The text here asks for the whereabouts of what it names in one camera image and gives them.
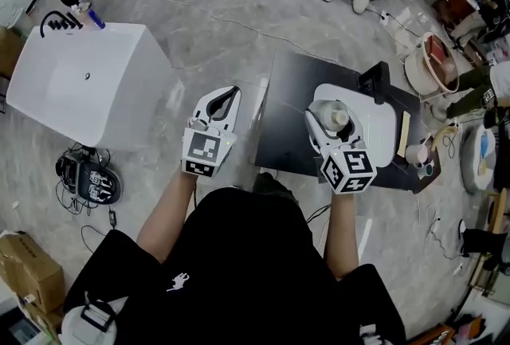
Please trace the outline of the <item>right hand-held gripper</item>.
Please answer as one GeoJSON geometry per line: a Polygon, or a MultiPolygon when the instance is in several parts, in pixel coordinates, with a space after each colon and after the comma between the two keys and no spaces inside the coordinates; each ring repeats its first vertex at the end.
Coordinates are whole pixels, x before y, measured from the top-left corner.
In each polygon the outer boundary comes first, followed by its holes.
{"type": "Polygon", "coordinates": [[[363,139],[363,125],[346,105],[349,121],[332,139],[314,112],[304,112],[312,148],[316,151],[319,183],[327,183],[334,194],[356,194],[365,191],[377,175],[375,165],[363,139]]]}

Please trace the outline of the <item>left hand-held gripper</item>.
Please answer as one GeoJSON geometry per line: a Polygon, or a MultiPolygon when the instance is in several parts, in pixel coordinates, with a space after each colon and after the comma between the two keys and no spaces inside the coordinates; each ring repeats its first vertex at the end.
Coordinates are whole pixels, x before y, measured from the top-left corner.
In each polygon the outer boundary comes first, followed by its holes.
{"type": "Polygon", "coordinates": [[[232,132],[241,103],[241,89],[227,86],[204,95],[189,118],[182,138],[182,171],[213,178],[237,141],[232,132]],[[208,123],[218,123],[216,128],[208,123]]]}

